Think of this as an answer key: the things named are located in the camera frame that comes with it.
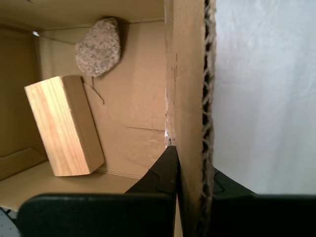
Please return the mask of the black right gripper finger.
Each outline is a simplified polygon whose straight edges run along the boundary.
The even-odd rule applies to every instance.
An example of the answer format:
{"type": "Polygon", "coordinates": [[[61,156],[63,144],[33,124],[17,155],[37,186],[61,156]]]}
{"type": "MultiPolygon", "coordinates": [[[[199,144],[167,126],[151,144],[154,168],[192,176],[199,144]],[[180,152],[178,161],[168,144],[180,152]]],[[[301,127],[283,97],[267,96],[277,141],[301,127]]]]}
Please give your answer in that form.
{"type": "Polygon", "coordinates": [[[314,195],[260,195],[215,169],[213,237],[314,237],[314,195]]]}
{"type": "Polygon", "coordinates": [[[169,146],[124,194],[45,194],[18,211],[23,237],[171,237],[178,154],[169,146]]]}

